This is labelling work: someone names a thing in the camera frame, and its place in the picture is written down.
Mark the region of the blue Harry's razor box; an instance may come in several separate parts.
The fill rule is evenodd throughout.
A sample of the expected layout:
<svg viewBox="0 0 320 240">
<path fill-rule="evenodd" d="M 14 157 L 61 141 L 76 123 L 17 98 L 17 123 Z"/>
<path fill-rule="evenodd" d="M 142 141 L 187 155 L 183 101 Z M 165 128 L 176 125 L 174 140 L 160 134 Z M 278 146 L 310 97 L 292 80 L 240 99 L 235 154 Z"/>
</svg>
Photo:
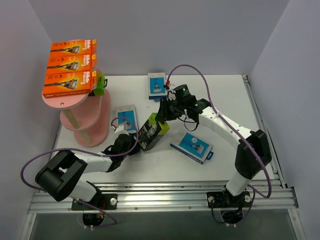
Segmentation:
<svg viewBox="0 0 320 240">
<path fill-rule="evenodd" d="M 129 134 L 135 135 L 139 129 L 136 107 L 134 104 L 115 107 L 116 125 L 126 124 L 126 130 Z"/>
</svg>

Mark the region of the black green Gillette Labs box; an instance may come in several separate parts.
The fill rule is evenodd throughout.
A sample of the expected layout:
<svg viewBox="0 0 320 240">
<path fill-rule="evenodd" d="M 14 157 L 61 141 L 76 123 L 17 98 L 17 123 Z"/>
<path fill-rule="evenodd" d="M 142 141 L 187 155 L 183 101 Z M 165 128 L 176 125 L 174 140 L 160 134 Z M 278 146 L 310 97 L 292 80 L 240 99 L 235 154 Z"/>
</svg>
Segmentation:
<svg viewBox="0 0 320 240">
<path fill-rule="evenodd" d="M 105 78 L 103 73 L 97 74 L 97 85 L 94 90 L 92 90 L 88 96 L 89 97 L 100 97 L 105 95 L 105 88 L 107 87 L 108 79 Z"/>
</svg>

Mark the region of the orange Gillette Fusion box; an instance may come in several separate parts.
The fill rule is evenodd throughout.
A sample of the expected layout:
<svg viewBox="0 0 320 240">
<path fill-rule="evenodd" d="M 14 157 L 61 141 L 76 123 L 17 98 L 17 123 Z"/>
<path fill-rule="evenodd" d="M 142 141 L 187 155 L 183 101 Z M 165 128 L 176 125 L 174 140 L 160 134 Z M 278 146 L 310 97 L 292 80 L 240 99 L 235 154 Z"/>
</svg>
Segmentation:
<svg viewBox="0 0 320 240">
<path fill-rule="evenodd" d="M 46 75 L 42 95 L 45 98 L 89 94 L 97 87 L 97 71 L 77 71 Z"/>
<path fill-rule="evenodd" d="M 71 72 L 94 71 L 97 69 L 96 54 L 51 57 L 46 67 L 46 75 Z"/>
</svg>

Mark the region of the orange Gillette Fusion5 razor box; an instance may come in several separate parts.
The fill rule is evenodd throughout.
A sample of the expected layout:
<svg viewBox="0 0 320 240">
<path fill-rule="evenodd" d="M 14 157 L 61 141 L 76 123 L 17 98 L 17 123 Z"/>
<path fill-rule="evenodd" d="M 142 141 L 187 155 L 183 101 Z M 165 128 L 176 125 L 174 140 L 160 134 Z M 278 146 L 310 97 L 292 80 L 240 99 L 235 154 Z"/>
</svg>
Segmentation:
<svg viewBox="0 0 320 240">
<path fill-rule="evenodd" d="M 63 57 L 73 55 L 95 54 L 97 52 L 96 39 L 77 39 L 51 44 L 49 57 Z"/>
</svg>

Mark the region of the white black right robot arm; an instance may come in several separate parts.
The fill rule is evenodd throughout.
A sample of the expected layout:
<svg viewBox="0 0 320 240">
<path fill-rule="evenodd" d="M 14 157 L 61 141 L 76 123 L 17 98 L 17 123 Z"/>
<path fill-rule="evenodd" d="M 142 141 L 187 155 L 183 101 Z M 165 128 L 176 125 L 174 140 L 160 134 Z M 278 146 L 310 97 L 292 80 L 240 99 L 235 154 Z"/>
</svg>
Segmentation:
<svg viewBox="0 0 320 240">
<path fill-rule="evenodd" d="M 235 150 L 235 174 L 227 182 L 222 193 L 223 203 L 234 206 L 240 201 L 252 179 L 272 161 L 272 155 L 266 133 L 259 129 L 248 129 L 213 108 L 212 104 L 190 94 L 188 86 L 183 84 L 173 89 L 174 98 L 160 100 L 156 121 L 173 121 L 181 116 L 192 119 L 228 142 Z"/>
</svg>

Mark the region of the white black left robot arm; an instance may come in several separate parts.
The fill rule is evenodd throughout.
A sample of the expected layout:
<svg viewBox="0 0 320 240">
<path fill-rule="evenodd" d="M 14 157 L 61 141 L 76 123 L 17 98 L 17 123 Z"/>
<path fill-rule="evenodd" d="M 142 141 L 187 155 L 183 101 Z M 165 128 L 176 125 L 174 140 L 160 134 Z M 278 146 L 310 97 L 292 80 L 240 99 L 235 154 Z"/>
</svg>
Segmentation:
<svg viewBox="0 0 320 240">
<path fill-rule="evenodd" d="M 63 149 L 36 174 L 35 182 L 58 202 L 70 197 L 95 210 L 101 203 L 101 191 L 93 183 L 82 181 L 82 175 L 110 173 L 119 168 L 127 156 L 139 151 L 139 143 L 129 134 L 120 134 L 114 144 L 96 155 Z"/>
</svg>

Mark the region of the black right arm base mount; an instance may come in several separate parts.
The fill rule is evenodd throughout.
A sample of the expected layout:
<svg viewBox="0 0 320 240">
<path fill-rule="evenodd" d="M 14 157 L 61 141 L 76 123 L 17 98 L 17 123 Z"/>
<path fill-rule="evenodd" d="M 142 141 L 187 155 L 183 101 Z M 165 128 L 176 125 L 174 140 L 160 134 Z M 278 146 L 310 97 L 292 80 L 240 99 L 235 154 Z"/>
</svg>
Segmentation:
<svg viewBox="0 0 320 240">
<path fill-rule="evenodd" d="M 212 209 L 248 208 L 252 203 L 252 198 L 248 191 L 244 191 L 237 196 L 233 196 L 227 190 L 209 191 L 206 193 L 206 198 L 208 207 Z"/>
</svg>

